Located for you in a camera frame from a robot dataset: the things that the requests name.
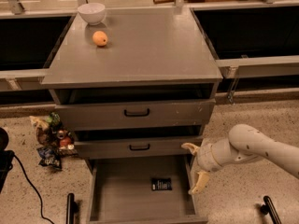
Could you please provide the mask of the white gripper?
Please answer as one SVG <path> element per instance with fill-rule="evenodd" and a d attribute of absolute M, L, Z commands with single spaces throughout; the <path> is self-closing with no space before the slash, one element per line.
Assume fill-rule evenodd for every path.
<path fill-rule="evenodd" d="M 213 156 L 211 144 L 204 144 L 198 147 L 193 143 L 184 143 L 181 147 L 189 150 L 193 156 L 197 155 L 197 163 L 204 170 L 194 173 L 193 186 L 189 190 L 190 194 L 199 194 L 209 181 L 209 173 L 218 172 L 221 166 Z"/>

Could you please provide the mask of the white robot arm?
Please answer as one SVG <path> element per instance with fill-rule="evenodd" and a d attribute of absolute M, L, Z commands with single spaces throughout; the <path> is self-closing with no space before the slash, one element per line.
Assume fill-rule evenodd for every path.
<path fill-rule="evenodd" d="M 216 143 L 184 143 L 194 156 L 194 182 L 191 195 L 200 193 L 206 186 L 211 173 L 218 172 L 229 164 L 257 161 L 259 158 L 273 162 L 287 173 L 299 177 L 299 148 L 275 141 L 247 124 L 237 124 L 228 137 Z"/>

